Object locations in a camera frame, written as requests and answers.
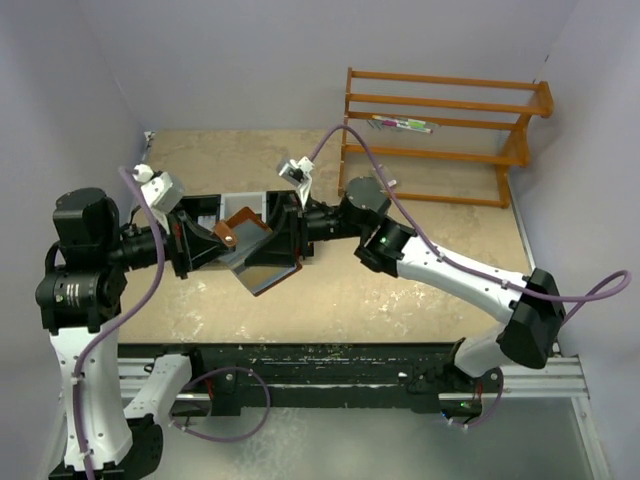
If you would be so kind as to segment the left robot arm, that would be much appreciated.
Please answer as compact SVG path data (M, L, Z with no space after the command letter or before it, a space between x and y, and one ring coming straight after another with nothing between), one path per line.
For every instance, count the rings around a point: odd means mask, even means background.
M237 244L225 222L206 230L181 205L168 219L166 234L158 226L125 232L115 202L99 188L75 190L56 202L59 239L35 292L56 352L67 417L66 452L52 479L150 475L162 457L162 426L176 395L205 382L202 363L186 354L163 355L132 405L122 403L118 330L127 317L121 309L126 272L170 262L184 278Z

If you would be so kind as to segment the brown leather card holder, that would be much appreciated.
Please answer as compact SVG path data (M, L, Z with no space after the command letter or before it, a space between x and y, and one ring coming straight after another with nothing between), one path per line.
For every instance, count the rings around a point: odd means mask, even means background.
M216 224L219 230L235 241L228 253L215 263L224 266L254 296L260 296L301 270L295 254L284 256L262 251L274 238L272 229L251 208L243 207L229 219Z

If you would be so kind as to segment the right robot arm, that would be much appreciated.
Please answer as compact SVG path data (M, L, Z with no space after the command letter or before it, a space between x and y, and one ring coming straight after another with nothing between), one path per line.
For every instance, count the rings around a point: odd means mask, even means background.
M356 238L354 252L369 270L435 287L479 308L497 326L463 338L445 366L446 383L467 391L487 371L507 364L540 370L565 319L553 275L502 270L422 238L388 214L391 200L371 177L352 179L339 204L294 202L283 193L270 218L274 230L253 247L246 266L294 267L309 243Z

